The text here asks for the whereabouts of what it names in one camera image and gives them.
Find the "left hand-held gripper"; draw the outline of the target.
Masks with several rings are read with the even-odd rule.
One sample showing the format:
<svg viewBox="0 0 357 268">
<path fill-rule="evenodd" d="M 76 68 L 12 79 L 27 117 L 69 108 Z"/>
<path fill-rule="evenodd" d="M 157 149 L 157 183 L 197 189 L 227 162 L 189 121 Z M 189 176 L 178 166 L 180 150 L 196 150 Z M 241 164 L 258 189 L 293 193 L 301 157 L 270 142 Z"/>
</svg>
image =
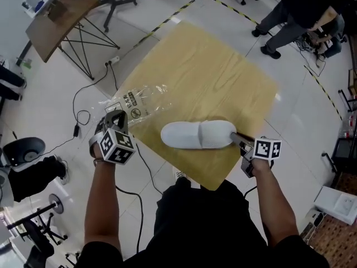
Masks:
<svg viewBox="0 0 357 268">
<path fill-rule="evenodd" d="M 108 112 L 104 117 L 103 129 L 89 140 L 90 153 L 93 153 L 93 146 L 97 143 L 104 161 L 125 165 L 136 151 L 128 135 L 127 113 L 123 110 Z"/>
</svg>

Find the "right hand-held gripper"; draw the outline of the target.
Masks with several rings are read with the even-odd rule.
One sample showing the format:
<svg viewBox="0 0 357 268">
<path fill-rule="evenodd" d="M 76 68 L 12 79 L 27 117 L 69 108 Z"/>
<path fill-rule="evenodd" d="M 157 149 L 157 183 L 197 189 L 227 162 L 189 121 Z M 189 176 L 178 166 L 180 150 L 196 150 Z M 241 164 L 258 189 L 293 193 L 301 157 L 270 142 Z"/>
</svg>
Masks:
<svg viewBox="0 0 357 268">
<path fill-rule="evenodd" d="M 270 162 L 270 168 L 272 168 L 274 161 L 280 157 L 281 140 L 272 140 L 265 137 L 255 139 L 240 132 L 232 132 L 230 138 L 233 143 L 240 147 L 243 158 L 241 169 L 248 178 L 253 177 L 253 159 L 267 160 Z"/>
</svg>

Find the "clear plastic bag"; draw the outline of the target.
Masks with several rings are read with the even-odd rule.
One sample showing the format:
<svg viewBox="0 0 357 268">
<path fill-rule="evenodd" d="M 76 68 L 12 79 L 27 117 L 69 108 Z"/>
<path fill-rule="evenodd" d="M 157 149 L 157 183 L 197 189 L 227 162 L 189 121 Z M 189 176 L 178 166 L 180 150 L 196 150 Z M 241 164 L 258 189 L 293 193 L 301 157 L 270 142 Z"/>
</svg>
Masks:
<svg viewBox="0 0 357 268">
<path fill-rule="evenodd" d="M 166 85 L 143 85 L 133 89 L 119 89 L 111 100 L 100 102 L 100 105 L 104 106 L 105 113 L 125 111 L 128 126 L 132 127 L 168 110 L 172 103 L 166 101 L 167 97 Z"/>
</svg>

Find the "white slipper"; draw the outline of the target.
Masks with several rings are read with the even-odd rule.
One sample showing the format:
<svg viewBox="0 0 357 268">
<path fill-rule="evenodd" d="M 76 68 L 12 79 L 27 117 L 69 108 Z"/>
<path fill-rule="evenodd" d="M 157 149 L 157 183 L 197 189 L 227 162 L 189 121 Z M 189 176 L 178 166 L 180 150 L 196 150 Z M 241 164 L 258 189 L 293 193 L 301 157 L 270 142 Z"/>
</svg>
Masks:
<svg viewBox="0 0 357 268">
<path fill-rule="evenodd" d="M 236 133 L 228 121 L 172 122 L 161 130 L 161 140 L 175 149 L 204 150 L 222 149 L 232 143 L 230 135 Z"/>
</svg>

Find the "person's left forearm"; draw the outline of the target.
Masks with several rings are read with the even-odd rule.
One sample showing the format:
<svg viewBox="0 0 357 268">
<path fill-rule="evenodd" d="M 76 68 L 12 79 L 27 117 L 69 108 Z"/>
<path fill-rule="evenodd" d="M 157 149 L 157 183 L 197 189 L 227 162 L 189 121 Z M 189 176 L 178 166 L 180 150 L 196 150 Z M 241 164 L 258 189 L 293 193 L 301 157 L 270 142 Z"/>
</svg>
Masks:
<svg viewBox="0 0 357 268">
<path fill-rule="evenodd" d="M 95 241 L 120 248 L 115 165 L 105 161 L 97 162 L 86 206 L 84 242 Z"/>
</svg>

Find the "person's right forearm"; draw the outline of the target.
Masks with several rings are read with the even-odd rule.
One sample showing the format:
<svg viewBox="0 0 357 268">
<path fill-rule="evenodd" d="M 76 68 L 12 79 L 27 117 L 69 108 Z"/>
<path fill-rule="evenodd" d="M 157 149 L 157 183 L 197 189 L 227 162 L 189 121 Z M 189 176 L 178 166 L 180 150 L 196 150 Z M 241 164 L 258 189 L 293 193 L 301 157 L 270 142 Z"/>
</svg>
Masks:
<svg viewBox="0 0 357 268">
<path fill-rule="evenodd" d="M 268 161 L 253 159 L 252 165 L 264 232 L 268 245 L 274 247 L 283 239 L 298 235 L 296 217 Z"/>
</svg>

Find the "person's white shoe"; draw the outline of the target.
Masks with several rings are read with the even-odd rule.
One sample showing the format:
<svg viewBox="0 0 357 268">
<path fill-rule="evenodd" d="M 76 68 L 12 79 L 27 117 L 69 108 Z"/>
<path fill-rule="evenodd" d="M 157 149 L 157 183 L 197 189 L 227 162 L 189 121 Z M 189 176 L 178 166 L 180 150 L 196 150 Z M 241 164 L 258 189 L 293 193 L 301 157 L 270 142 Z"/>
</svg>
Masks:
<svg viewBox="0 0 357 268">
<path fill-rule="evenodd" d="M 187 183 L 189 182 L 185 173 L 177 169 L 176 167 L 172 168 L 173 175 L 175 177 L 175 184 Z"/>
</svg>

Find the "light wooden table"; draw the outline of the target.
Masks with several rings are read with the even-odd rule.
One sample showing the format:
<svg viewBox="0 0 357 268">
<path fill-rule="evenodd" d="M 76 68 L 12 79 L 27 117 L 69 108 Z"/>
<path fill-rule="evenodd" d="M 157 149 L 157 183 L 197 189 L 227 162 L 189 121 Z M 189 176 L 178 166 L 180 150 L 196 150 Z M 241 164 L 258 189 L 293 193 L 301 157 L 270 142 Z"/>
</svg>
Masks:
<svg viewBox="0 0 357 268">
<path fill-rule="evenodd" d="M 150 100 L 161 111 L 130 132 L 194 181 L 216 190 L 238 162 L 239 149 L 173 149 L 162 142 L 162 128 L 175 121 L 223 119 L 256 137 L 271 111 L 276 82 L 224 42 L 183 21 L 143 58 L 119 92 L 162 85 L 166 92 Z"/>
</svg>

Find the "dark grey round device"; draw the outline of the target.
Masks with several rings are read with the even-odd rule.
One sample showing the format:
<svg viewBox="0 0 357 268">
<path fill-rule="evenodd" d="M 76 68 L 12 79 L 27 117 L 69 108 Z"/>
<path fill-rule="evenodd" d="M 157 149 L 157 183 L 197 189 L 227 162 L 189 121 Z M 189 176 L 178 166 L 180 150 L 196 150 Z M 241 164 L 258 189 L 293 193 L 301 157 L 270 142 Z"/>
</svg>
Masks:
<svg viewBox="0 0 357 268">
<path fill-rule="evenodd" d="M 26 137 L 6 144 L 2 152 L 7 166 L 20 166 L 38 159 L 45 152 L 45 142 L 38 137 Z"/>
</svg>

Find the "person's black clothed torso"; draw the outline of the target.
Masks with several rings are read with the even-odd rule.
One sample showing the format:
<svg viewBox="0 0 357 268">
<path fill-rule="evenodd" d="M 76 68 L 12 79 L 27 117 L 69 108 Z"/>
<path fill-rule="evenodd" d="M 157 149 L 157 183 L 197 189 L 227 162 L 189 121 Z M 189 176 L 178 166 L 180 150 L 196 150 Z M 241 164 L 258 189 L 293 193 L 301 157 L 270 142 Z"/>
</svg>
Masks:
<svg viewBox="0 0 357 268">
<path fill-rule="evenodd" d="M 147 247 L 124 259 L 110 244 L 86 244 L 75 268 L 329 268 L 328 261 L 289 236 L 269 247 L 232 183 L 216 191 L 179 180 L 157 203 Z"/>
</svg>

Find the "small white device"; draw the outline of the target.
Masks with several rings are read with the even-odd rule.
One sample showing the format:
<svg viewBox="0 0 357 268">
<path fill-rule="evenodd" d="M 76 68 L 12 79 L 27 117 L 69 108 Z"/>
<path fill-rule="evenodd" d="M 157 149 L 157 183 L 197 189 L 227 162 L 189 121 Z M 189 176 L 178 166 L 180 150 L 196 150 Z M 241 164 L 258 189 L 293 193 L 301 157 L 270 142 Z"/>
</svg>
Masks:
<svg viewBox="0 0 357 268">
<path fill-rule="evenodd" d="M 312 208 L 306 214 L 305 220 L 307 221 L 308 224 L 312 224 L 315 227 L 317 227 L 323 220 L 324 216 L 325 216 L 324 212 L 322 212 L 318 209 Z"/>
</svg>

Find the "dark wooden side table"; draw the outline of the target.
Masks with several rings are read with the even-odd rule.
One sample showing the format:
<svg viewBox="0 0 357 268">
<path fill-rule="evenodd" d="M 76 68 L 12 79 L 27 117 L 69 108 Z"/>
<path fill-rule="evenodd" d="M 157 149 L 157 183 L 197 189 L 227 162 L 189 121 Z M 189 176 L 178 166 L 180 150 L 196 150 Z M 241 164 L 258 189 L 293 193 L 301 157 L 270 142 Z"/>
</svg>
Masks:
<svg viewBox="0 0 357 268">
<path fill-rule="evenodd" d="M 26 30 L 31 45 L 41 60 L 47 63 L 56 50 L 60 50 L 90 80 L 90 70 L 85 45 L 120 49 L 103 30 L 92 23 L 88 13 L 99 5 L 99 0 L 59 0 L 67 11 L 56 22 L 47 16 L 47 8 L 33 19 Z"/>
</svg>

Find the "white storage box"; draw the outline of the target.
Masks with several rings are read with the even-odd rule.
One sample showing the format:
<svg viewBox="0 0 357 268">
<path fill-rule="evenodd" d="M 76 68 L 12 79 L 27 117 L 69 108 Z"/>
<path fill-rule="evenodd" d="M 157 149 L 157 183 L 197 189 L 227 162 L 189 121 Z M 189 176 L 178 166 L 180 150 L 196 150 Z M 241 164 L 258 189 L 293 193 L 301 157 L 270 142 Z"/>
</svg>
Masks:
<svg viewBox="0 0 357 268">
<path fill-rule="evenodd" d="M 357 219 L 357 196 L 323 186 L 314 201 L 320 211 L 353 225 Z"/>
</svg>

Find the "large display on stand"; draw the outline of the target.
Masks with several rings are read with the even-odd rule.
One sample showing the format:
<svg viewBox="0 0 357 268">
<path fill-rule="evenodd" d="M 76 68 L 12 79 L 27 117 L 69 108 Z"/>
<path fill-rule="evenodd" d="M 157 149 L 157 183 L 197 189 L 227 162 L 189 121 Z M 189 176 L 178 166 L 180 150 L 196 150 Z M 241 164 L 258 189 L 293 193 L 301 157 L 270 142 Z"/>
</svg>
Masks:
<svg viewBox="0 0 357 268">
<path fill-rule="evenodd" d="M 110 11 L 105 19 L 104 22 L 104 32 L 108 33 L 109 32 L 109 23 L 111 21 L 112 15 L 116 9 L 117 6 L 121 6 L 124 4 L 129 4 L 129 3 L 133 3 L 135 6 L 137 5 L 137 1 L 136 0 L 101 0 L 100 5 L 104 5 L 104 4 L 109 4 L 110 5 Z"/>
</svg>

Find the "small wooden box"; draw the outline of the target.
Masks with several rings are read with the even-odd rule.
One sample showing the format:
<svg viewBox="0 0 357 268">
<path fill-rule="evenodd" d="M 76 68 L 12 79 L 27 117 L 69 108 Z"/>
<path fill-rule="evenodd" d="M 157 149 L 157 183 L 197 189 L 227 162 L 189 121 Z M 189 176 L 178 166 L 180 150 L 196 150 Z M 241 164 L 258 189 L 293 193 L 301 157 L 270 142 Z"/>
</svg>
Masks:
<svg viewBox="0 0 357 268">
<path fill-rule="evenodd" d="M 67 11 L 66 6 L 59 0 L 53 0 L 47 8 L 47 16 L 52 22 L 56 22 Z"/>
</svg>

